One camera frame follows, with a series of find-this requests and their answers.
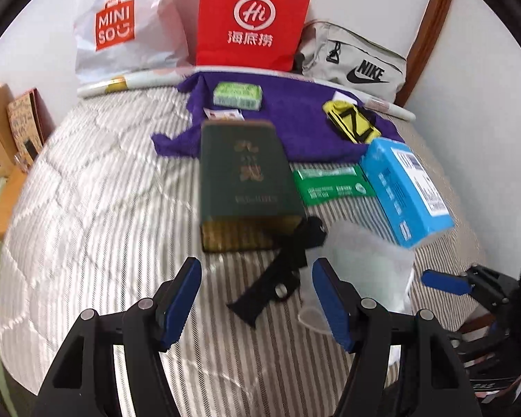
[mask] green package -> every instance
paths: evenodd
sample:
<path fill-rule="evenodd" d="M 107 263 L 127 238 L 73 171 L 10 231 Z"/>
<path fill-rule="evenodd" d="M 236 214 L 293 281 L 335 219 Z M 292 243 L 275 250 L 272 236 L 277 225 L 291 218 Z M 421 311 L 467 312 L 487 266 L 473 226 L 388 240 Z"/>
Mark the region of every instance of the green package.
<path fill-rule="evenodd" d="M 293 179 L 307 207 L 338 197 L 376 196 L 358 164 L 334 170 L 296 170 Z"/>
<path fill-rule="evenodd" d="M 220 82 L 214 88 L 212 102 L 229 108 L 259 111 L 262 89 L 256 84 Z"/>

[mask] blue gripper pad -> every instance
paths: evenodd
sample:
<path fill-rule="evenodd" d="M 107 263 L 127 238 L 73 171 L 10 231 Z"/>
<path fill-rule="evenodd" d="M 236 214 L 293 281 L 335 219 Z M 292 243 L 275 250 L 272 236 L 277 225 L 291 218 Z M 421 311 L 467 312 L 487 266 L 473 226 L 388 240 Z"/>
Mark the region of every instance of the blue gripper pad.
<path fill-rule="evenodd" d="M 353 352 L 354 342 L 349 334 L 349 313 L 344 309 L 320 260 L 315 261 L 313 265 L 313 285 L 335 341 L 347 352 Z"/>
<path fill-rule="evenodd" d="M 421 275 L 421 282 L 427 287 L 442 290 L 458 296 L 471 293 L 471 286 L 467 281 L 467 277 L 453 276 L 438 271 L 426 270 Z"/>
<path fill-rule="evenodd" d="M 170 307 L 165 313 L 165 331 L 162 334 L 162 344 L 168 349 L 176 343 L 182 335 L 183 327 L 191 311 L 199 291 L 201 281 L 200 262 L 195 259 L 187 272 L 181 287 L 175 295 Z"/>

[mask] nike swoosh logo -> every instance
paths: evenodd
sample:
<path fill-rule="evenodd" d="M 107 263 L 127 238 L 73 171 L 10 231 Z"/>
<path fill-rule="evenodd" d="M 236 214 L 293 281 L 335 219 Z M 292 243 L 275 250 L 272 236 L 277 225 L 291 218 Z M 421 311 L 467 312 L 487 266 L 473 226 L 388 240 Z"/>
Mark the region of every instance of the nike swoosh logo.
<path fill-rule="evenodd" d="M 347 81 L 350 83 L 389 83 L 389 82 L 382 82 L 381 80 L 375 80 L 373 78 L 363 78 L 361 76 L 357 76 L 357 69 L 352 69 L 346 76 Z"/>

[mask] purple cloth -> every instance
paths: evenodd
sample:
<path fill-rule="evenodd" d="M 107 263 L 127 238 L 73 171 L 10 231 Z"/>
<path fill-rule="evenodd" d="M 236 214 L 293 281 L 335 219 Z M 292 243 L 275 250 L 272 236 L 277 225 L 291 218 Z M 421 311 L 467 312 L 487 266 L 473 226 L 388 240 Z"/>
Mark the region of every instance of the purple cloth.
<path fill-rule="evenodd" d="M 195 157 L 200 154 L 200 125 L 207 117 L 203 108 L 224 109 L 212 104 L 214 88 L 220 82 L 257 84 L 262 88 L 260 111 L 242 110 L 247 119 L 268 119 L 289 161 L 306 163 L 357 163 L 367 145 L 354 144 L 337 132 L 326 117 L 322 105 L 332 100 L 334 88 L 281 76 L 236 72 L 198 72 L 180 83 L 180 92 L 190 92 L 187 110 L 192 126 L 174 139 L 165 134 L 152 135 L 156 152 L 164 157 Z M 340 91 L 360 100 L 354 94 Z M 382 136 L 403 142 L 396 127 L 377 115 L 376 128 Z"/>

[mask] bed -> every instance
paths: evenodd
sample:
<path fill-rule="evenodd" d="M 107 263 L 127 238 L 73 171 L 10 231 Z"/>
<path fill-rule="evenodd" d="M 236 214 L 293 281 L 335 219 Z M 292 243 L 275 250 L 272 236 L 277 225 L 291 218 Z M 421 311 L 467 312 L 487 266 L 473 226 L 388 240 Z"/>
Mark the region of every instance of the bed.
<path fill-rule="evenodd" d="M 82 100 L 54 132 L 15 207 L 0 264 L 0 357 L 37 394 L 64 337 L 86 308 L 127 309 L 175 276 L 187 256 L 203 284 L 178 344 L 162 355 L 183 416 L 331 415 L 352 356 L 297 321 L 300 296 L 271 303 L 252 330 L 227 307 L 270 264 L 274 252 L 206 255 L 199 235 L 199 162 L 156 154 L 151 133 L 190 125 L 188 95 L 131 90 Z M 428 268 L 459 273 L 485 263 L 459 198 L 413 126 L 393 119 L 444 198 L 456 228 L 415 252 L 414 310 L 431 309 L 456 330 L 474 310 L 421 285 Z M 325 224 L 356 222 L 393 241 L 376 198 L 310 207 Z M 122 411 L 133 408 L 123 351 L 115 351 Z M 398 374 L 389 368 L 387 383 Z"/>

